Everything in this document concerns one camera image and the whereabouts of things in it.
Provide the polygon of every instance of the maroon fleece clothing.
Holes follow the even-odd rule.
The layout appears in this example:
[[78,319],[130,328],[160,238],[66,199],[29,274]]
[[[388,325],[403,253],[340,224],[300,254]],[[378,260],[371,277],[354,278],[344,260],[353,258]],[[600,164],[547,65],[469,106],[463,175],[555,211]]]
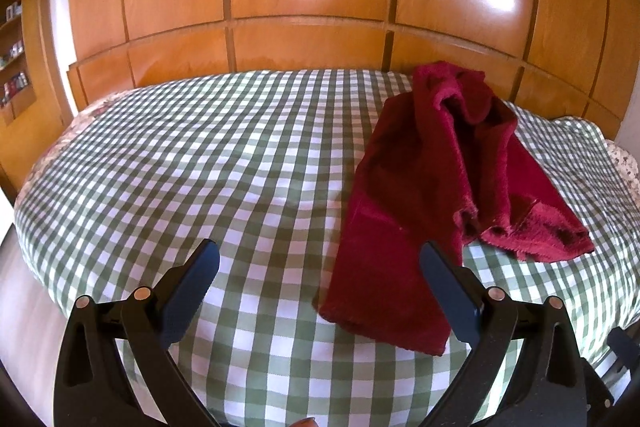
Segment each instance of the maroon fleece clothing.
[[420,273],[426,241],[459,266],[478,238],[547,263],[593,251],[516,125],[481,71],[418,67],[413,91],[386,100],[356,169],[322,317],[441,355],[450,328]]

